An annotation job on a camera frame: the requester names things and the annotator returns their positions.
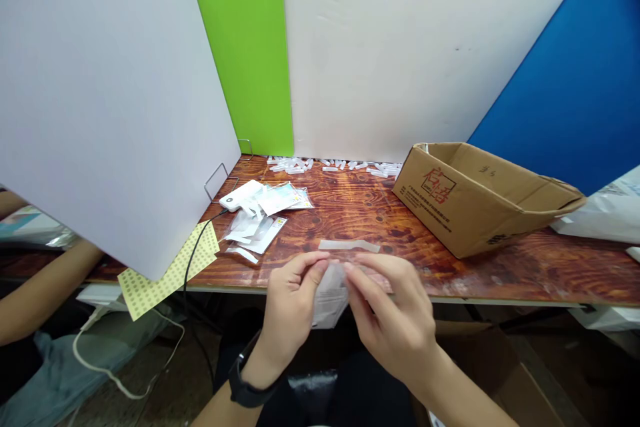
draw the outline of black watch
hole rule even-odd
[[[251,339],[249,345],[242,351],[242,353],[238,355],[238,358],[235,360],[231,367],[231,370],[229,371],[231,400],[242,405],[242,407],[253,408],[266,404],[275,392],[275,389],[276,387],[278,387],[278,383],[280,381],[280,379],[276,380],[266,390],[258,390],[246,383],[244,380],[242,380],[242,377],[240,377],[240,372],[247,363],[247,359],[249,358],[251,351],[253,351],[255,343],[258,341],[259,335],[260,330],[258,330],[258,333],[253,337],[253,339]]]

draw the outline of white power bank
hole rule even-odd
[[[262,190],[262,183],[249,180],[247,183],[232,191],[229,195],[225,195],[220,199],[220,205],[229,211],[236,211],[240,208],[240,202],[254,196]]]

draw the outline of yellow label sheet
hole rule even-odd
[[[189,267],[188,280],[191,280],[215,260],[215,254],[220,250],[215,230],[210,222],[208,224],[202,222],[195,227],[180,252],[171,262],[165,275],[157,282],[152,282],[131,269],[126,269],[118,275],[118,282],[120,282],[133,320],[138,320],[143,314],[183,286],[191,252],[193,252],[195,242],[205,225],[207,228],[198,242],[198,248]]]

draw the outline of wood grain tabletop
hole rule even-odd
[[[315,208],[287,210],[278,236],[257,265],[237,254],[226,254],[221,242],[218,258],[190,286],[213,289],[266,288],[273,268],[301,252],[316,250],[322,239],[363,239],[381,246],[381,253],[409,260],[433,297],[469,301],[559,302],[640,306],[640,265],[626,253],[626,244],[556,234],[546,228],[493,252],[459,260],[391,192],[394,179],[374,177],[363,170],[323,171],[316,162],[299,175],[269,170],[264,157],[239,161],[218,196],[201,218],[222,209],[217,203],[250,179],[269,185],[291,181],[306,187]],[[220,240],[234,217],[226,213],[213,221]],[[335,251],[341,259],[353,251]],[[33,275],[55,258],[49,252],[0,252],[0,277]],[[105,257],[90,282],[116,282],[125,266]],[[374,275],[390,292],[388,282]]]

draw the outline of blue foam board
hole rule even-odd
[[[640,0],[565,0],[469,143],[585,195],[640,164]]]

